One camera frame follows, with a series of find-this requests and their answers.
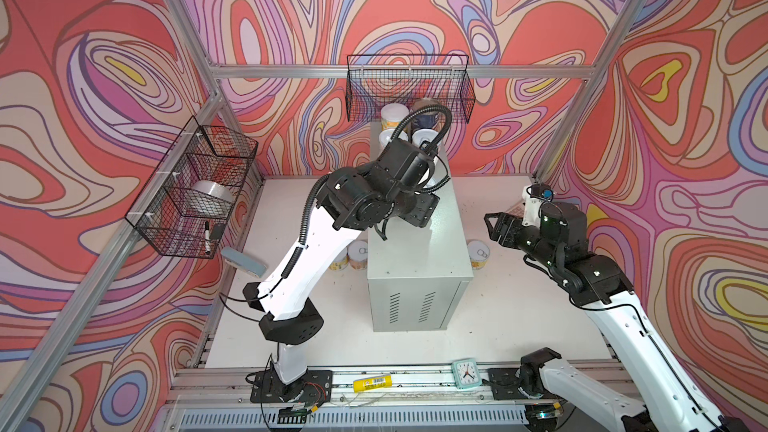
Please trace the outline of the pink label pull-tab can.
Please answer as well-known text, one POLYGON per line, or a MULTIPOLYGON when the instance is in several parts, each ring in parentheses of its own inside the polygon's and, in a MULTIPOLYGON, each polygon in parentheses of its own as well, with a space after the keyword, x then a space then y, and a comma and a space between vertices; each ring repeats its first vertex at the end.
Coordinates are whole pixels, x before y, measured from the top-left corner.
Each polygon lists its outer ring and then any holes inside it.
POLYGON ((394 133, 393 129, 386 129, 379 133, 378 143, 381 149, 384 149, 391 142, 393 133, 394 133))

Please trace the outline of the green orange peach can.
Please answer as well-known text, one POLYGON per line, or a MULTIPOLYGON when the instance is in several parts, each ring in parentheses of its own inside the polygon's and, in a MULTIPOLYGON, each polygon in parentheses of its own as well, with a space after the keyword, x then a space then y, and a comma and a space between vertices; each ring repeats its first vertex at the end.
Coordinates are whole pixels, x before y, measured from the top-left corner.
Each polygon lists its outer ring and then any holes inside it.
POLYGON ((410 114, 406 105, 389 103, 380 111, 381 126, 383 130, 395 129, 410 114))

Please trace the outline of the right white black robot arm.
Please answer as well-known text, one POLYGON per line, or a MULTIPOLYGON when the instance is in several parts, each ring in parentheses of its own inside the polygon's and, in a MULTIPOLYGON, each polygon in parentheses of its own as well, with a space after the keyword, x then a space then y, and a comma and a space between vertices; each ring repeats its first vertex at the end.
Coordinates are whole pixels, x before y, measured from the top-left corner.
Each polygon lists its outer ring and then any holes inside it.
POLYGON ((579 372, 544 347, 523 356, 505 385, 530 399, 550 393, 610 431, 744 431, 701 391, 656 331, 632 282, 610 257, 589 249, 587 217, 573 204, 542 202, 537 220, 488 213, 491 241, 523 252, 526 265, 567 293, 607 339, 640 397, 631 399, 579 372))

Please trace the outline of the yellow label can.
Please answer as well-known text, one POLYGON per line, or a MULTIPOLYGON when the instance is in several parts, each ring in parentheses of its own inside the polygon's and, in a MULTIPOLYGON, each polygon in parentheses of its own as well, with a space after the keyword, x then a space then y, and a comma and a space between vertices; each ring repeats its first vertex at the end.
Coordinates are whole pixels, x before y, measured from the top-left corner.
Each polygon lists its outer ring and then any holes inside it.
POLYGON ((490 258, 490 248, 485 242, 470 240, 467 242, 467 251, 473 270, 480 270, 485 267, 490 258))

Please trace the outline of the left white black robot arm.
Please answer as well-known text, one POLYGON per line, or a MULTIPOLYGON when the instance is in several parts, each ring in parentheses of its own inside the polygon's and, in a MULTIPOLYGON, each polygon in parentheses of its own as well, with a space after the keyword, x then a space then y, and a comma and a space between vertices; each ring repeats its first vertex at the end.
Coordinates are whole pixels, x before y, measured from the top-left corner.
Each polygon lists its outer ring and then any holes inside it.
POLYGON ((306 374, 302 346, 324 324, 310 293, 361 232, 372 229, 384 237, 392 217, 427 226, 440 201, 427 185, 438 153, 437 139, 414 145, 393 138, 374 161, 338 169, 315 182, 292 249, 265 280, 244 289, 248 304, 264 314, 259 321, 264 338, 277 345, 266 378, 289 386, 306 374))

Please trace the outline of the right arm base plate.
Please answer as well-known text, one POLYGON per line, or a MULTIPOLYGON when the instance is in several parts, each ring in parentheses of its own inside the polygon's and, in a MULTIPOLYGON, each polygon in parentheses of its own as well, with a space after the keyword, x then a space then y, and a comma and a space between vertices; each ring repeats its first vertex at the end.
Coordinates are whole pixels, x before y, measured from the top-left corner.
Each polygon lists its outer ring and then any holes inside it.
POLYGON ((519 377, 518 368, 491 368, 488 378, 482 383, 491 389, 494 400, 529 400, 529 401, 558 401, 561 397, 544 390, 526 391, 524 382, 519 377))

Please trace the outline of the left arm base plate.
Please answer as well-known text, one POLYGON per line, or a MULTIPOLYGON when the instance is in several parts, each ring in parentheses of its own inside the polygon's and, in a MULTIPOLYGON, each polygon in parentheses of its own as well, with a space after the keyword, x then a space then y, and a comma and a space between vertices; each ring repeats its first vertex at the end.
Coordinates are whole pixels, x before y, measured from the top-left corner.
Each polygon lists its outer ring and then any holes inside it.
POLYGON ((333 372, 331 370, 308 370, 296 381, 284 384, 278 374, 269 369, 248 374, 245 377, 251 386, 250 401, 257 404, 322 405, 331 399, 333 372))

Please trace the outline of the blue label tin can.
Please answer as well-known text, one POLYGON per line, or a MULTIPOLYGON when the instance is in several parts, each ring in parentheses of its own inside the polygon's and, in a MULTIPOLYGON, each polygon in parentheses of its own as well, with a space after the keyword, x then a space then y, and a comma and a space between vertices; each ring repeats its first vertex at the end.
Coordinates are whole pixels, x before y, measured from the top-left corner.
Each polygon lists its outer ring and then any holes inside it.
POLYGON ((412 111, 423 110, 423 113, 412 120, 412 128, 414 130, 433 129, 438 124, 440 117, 440 113, 436 109, 437 106, 441 106, 441 103, 436 99, 425 97, 417 100, 413 104, 412 111))

